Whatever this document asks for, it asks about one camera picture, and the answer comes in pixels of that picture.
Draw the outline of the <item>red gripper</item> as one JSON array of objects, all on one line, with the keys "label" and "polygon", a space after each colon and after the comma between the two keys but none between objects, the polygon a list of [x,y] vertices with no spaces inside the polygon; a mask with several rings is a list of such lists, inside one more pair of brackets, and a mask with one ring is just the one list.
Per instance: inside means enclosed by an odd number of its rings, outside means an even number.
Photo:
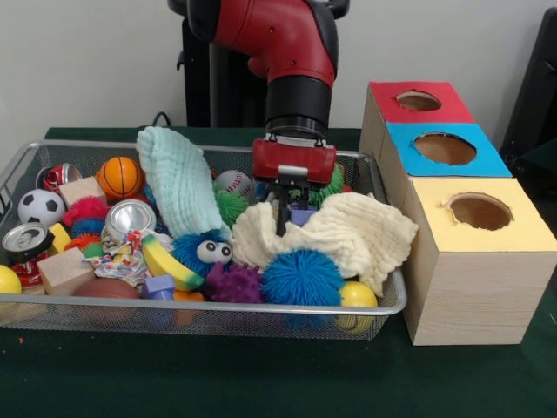
[{"label": "red gripper", "polygon": [[[313,184],[331,182],[336,162],[336,148],[332,145],[315,145],[314,140],[303,140],[295,145],[286,138],[273,141],[256,138],[252,144],[253,177],[265,181],[274,181],[281,175],[293,175]],[[307,210],[311,187],[303,184],[299,187],[299,208]],[[277,186],[278,217],[276,234],[284,235],[286,223],[290,220],[288,207],[288,190],[283,185]]]}]

